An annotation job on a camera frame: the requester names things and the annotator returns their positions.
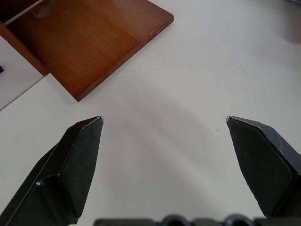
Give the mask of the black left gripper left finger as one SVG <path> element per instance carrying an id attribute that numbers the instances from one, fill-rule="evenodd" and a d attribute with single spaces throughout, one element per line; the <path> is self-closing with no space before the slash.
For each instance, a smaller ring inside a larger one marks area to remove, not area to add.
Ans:
<path id="1" fill-rule="evenodd" d="M 0 226 L 69 226 L 83 213 L 95 172 L 103 118 L 69 127 L 35 164 L 0 215 Z"/>

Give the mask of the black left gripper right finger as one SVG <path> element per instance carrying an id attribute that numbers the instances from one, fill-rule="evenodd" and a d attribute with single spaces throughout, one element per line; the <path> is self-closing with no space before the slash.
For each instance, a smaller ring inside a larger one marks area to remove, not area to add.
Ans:
<path id="1" fill-rule="evenodd" d="M 271 126 L 229 116 L 240 170 L 266 217 L 301 218 L 301 154 Z"/>

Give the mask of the brown wooden tray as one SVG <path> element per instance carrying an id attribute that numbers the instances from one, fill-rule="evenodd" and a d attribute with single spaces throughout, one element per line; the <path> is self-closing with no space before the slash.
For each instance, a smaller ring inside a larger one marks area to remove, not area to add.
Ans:
<path id="1" fill-rule="evenodd" d="M 0 0 L 0 36 L 77 101 L 173 20 L 149 0 Z"/>

